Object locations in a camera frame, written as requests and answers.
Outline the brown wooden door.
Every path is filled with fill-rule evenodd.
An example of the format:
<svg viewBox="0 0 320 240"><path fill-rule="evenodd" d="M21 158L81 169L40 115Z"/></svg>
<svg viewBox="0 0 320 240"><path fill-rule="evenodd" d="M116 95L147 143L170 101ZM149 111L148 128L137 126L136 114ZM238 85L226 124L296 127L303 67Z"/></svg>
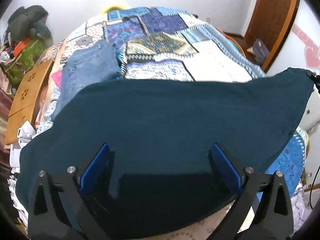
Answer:
<svg viewBox="0 0 320 240"><path fill-rule="evenodd" d="M267 72L280 52L298 9L299 0L257 0L244 39L252 45L263 41L270 51L261 65Z"/></svg>

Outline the white crumpled sheet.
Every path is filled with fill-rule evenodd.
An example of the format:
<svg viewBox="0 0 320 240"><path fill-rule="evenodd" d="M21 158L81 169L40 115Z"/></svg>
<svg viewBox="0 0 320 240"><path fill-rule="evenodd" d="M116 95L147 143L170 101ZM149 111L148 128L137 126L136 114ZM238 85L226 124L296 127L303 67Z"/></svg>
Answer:
<svg viewBox="0 0 320 240"><path fill-rule="evenodd" d="M22 148L26 146L36 135L36 131L29 121L26 121L21 127L23 134L18 141L10 145L10 159L9 163L11 167L20 167L20 153Z"/></svg>

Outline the small white digital clock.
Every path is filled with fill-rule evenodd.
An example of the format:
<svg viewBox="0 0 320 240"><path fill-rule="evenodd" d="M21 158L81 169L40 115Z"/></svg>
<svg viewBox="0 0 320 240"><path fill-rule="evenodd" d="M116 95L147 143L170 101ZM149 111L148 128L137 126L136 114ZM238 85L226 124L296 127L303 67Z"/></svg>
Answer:
<svg viewBox="0 0 320 240"><path fill-rule="evenodd" d="M23 134L23 131L21 128L19 128L17 131L17 137L20 138L22 136L22 134Z"/></svg>

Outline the orange box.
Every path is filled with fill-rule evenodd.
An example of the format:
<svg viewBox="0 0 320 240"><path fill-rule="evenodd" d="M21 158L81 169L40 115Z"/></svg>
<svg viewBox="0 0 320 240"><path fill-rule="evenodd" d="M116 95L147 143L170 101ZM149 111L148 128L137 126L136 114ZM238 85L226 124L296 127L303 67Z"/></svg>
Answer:
<svg viewBox="0 0 320 240"><path fill-rule="evenodd" d="M16 57L19 53L31 42L31 38L26 38L25 40L19 42L15 49L13 50L13 56Z"/></svg>

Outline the bamboo laptop tray table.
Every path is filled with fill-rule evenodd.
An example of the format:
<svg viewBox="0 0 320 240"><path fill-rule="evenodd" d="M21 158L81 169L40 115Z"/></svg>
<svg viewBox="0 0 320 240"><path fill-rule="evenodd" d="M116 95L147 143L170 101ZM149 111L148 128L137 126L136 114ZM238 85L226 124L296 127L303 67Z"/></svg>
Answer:
<svg viewBox="0 0 320 240"><path fill-rule="evenodd" d="M26 122L35 125L39 111L39 96L48 79L53 60L35 66L23 77L14 97L7 123L4 143L10 145L18 141L18 129Z"/></svg>

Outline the blue patchwork bedspread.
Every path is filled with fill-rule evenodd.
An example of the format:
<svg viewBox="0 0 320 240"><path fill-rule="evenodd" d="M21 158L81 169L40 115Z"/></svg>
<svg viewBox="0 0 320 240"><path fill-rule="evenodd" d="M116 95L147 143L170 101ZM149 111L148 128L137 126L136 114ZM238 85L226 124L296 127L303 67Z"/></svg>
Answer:
<svg viewBox="0 0 320 240"><path fill-rule="evenodd" d="M99 40L116 45L119 79L247 82L265 77L240 47L211 24L184 10L138 7L96 15L67 36L59 70L76 50ZM55 85L37 134L50 129L60 97Z"/></svg>

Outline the folded blue denim jeans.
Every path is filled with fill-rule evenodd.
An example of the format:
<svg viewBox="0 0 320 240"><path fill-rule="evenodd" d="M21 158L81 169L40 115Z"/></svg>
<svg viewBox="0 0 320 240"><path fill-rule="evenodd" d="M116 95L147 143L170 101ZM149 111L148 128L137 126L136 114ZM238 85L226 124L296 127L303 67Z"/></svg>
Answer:
<svg viewBox="0 0 320 240"><path fill-rule="evenodd" d="M120 67L115 44L99 40L90 48L76 50L63 68L60 97L51 119L55 120L80 90L94 83L119 77Z"/></svg>

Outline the yellow curved headboard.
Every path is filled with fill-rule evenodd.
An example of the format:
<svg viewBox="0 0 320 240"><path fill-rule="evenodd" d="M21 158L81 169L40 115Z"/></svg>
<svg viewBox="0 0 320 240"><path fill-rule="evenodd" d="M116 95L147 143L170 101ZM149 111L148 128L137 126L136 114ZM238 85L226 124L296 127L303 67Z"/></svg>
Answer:
<svg viewBox="0 0 320 240"><path fill-rule="evenodd" d="M124 9L124 8L121 7L121 6L114 5L114 6L105 8L101 13L102 13L102 14L105 14L105 13L108 13L108 12L111 12L111 11L123 10L123 9Z"/></svg>

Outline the green patterned storage bag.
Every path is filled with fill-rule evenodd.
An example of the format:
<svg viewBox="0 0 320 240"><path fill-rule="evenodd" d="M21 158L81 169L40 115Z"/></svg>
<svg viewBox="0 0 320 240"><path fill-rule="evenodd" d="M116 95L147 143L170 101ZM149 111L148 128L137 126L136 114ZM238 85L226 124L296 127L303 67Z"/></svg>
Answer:
<svg viewBox="0 0 320 240"><path fill-rule="evenodd" d="M41 39L32 39L13 59L3 64L2 68L12 87L18 87L24 75L33 69L46 49Z"/></svg>

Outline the dark teal fleece pants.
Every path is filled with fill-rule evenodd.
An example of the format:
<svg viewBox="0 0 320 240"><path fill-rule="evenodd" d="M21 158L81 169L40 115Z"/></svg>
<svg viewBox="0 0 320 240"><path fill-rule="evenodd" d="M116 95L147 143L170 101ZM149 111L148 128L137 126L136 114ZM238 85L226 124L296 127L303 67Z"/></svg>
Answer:
<svg viewBox="0 0 320 240"><path fill-rule="evenodd" d="M289 68L246 83L112 80L81 90L20 155L16 194L26 209L40 171L62 173L108 144L92 197L117 239L155 236L202 220L234 199L209 158L219 144L266 171L304 114L313 81Z"/></svg>

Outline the pink folded garment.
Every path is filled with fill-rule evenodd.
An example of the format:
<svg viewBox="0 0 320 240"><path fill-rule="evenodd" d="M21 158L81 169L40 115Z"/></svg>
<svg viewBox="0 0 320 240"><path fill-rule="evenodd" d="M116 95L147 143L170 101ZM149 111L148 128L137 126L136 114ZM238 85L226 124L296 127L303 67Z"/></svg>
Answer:
<svg viewBox="0 0 320 240"><path fill-rule="evenodd" d="M62 71L58 70L54 74L52 74L52 79L54 83L57 85L59 89L61 89L61 83L62 83Z"/></svg>

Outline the dark grey jacket pile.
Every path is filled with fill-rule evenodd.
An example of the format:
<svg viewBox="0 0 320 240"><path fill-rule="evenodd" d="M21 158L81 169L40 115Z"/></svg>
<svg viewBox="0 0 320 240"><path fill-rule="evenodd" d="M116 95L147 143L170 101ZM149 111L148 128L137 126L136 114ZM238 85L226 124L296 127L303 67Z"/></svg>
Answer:
<svg viewBox="0 0 320 240"><path fill-rule="evenodd" d="M19 7L8 19L6 37L10 34L13 41L23 41L31 37L32 25L39 20L46 23L47 17L48 11L40 5L32 5L27 8Z"/></svg>

